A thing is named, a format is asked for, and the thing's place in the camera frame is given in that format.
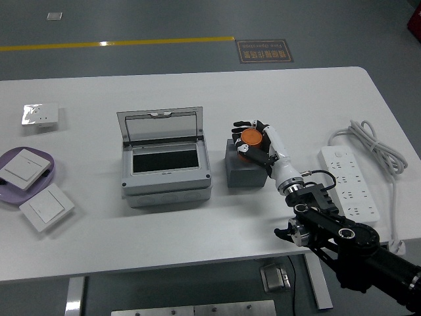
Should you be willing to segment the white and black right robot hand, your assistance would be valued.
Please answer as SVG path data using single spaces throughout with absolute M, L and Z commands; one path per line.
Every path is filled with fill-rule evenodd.
M 244 131 L 251 129 L 262 137 L 260 146 L 248 144 L 242 138 Z M 303 177 L 291 164 L 291 159 L 276 129 L 259 120 L 245 120 L 234 123 L 232 129 L 237 154 L 266 170 L 269 178 L 276 183 L 277 191 L 283 195 L 301 189 Z

